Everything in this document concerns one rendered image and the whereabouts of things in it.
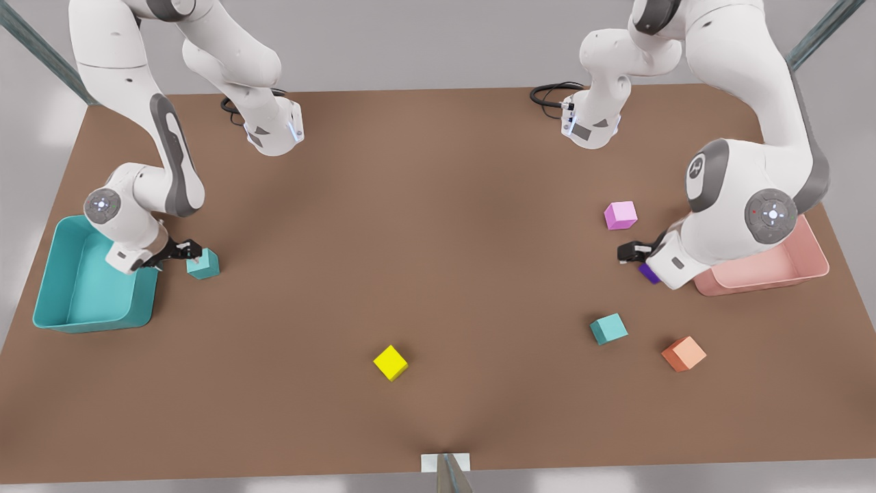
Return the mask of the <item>teal cube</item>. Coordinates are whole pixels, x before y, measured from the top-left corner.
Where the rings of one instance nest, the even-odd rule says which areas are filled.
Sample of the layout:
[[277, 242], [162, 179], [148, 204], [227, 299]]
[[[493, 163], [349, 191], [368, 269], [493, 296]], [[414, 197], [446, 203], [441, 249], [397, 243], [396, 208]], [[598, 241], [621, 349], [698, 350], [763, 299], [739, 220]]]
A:
[[626, 326], [619, 313], [602, 316], [594, 320], [590, 325], [591, 331], [600, 346], [610, 341], [618, 340], [628, 335]]
[[188, 259], [185, 269], [195, 279], [207, 279], [220, 274], [217, 255], [210, 249], [201, 250], [201, 256], [197, 259]]

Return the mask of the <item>pink cube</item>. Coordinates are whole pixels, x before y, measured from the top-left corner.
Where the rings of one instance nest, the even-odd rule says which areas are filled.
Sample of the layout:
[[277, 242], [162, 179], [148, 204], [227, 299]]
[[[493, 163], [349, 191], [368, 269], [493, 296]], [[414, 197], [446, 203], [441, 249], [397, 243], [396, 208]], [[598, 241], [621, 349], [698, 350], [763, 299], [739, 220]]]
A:
[[637, 210], [632, 201], [612, 202], [604, 210], [605, 225], [608, 230], [631, 228], [638, 221]]

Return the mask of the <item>teal bin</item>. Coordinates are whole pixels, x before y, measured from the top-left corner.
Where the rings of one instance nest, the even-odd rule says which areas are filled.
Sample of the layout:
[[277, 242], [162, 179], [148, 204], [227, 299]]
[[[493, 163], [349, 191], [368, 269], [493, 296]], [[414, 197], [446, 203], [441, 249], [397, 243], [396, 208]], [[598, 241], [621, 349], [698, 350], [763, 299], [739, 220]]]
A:
[[57, 222], [32, 322], [60, 333], [143, 327], [151, 319], [155, 269], [133, 275], [105, 261], [112, 247], [84, 215]]

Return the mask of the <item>orange cube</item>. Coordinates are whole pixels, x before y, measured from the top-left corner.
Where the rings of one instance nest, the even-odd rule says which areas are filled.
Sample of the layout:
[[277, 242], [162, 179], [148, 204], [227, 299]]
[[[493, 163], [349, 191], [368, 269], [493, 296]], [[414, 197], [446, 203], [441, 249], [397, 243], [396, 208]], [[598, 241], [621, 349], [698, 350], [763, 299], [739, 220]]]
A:
[[691, 370], [703, 361], [706, 353], [693, 337], [687, 336], [670, 344], [661, 352], [661, 356], [666, 359], [674, 371], [683, 372]]

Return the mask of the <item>pink bin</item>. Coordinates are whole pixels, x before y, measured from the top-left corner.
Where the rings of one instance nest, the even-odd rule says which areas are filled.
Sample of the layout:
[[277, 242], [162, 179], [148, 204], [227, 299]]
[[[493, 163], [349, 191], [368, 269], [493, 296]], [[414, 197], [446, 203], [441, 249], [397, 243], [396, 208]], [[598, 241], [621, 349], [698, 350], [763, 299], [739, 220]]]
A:
[[768, 251], [713, 266], [694, 278], [704, 296], [780, 288], [824, 277], [829, 262], [804, 215], [785, 241]]

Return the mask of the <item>yellow cube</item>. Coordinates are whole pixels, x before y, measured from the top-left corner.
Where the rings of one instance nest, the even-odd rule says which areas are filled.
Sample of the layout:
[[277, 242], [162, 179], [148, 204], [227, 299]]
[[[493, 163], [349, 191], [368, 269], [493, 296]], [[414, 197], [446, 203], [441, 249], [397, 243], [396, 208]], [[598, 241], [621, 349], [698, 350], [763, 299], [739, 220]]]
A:
[[408, 362], [392, 344], [382, 350], [373, 363], [389, 381], [395, 381], [408, 368]]

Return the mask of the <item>silver frame post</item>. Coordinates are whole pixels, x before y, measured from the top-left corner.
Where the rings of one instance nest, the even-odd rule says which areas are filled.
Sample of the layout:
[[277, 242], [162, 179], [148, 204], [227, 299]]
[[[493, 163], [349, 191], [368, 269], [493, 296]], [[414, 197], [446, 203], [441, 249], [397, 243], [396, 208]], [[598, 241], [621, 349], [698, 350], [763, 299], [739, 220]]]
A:
[[801, 68], [802, 64], [810, 59], [810, 56], [819, 50], [864, 3], [866, 0], [836, 0], [828, 12], [786, 56], [786, 62], [791, 71], [794, 72]]
[[420, 471], [436, 474], [436, 493], [474, 493], [466, 477], [471, 470], [469, 453], [420, 455]]
[[100, 105], [88, 93], [78, 72], [10, 6], [7, 0], [0, 0], [0, 26], [3, 26], [83, 102], [88, 105]]

